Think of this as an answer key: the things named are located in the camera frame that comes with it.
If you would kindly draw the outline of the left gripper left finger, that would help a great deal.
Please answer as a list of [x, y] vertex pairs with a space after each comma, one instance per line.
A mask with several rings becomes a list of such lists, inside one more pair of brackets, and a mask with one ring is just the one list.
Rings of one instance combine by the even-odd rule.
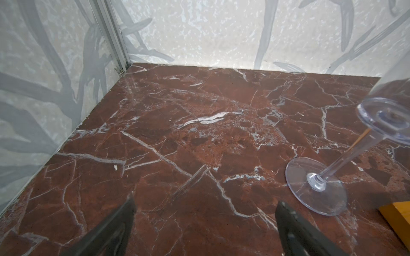
[[62, 256], [123, 256], [126, 254], [136, 204], [132, 196], [113, 210], [95, 228], [73, 246], [61, 253]]

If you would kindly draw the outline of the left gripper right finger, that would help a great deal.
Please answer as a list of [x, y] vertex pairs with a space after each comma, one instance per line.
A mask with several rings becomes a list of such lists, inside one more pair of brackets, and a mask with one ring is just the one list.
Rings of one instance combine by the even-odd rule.
[[346, 256], [335, 243], [311, 225], [286, 202], [275, 211], [281, 245], [286, 256]]

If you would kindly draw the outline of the clear wine glass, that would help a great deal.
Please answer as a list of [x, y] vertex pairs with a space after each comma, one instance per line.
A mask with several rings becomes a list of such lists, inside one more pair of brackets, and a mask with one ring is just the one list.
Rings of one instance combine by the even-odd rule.
[[308, 209], [325, 216], [342, 213], [347, 192], [335, 173], [356, 156], [388, 139], [410, 143], [410, 54], [406, 53], [374, 85], [357, 106], [357, 116], [367, 129], [329, 166], [307, 158], [291, 160], [285, 170], [287, 185]]

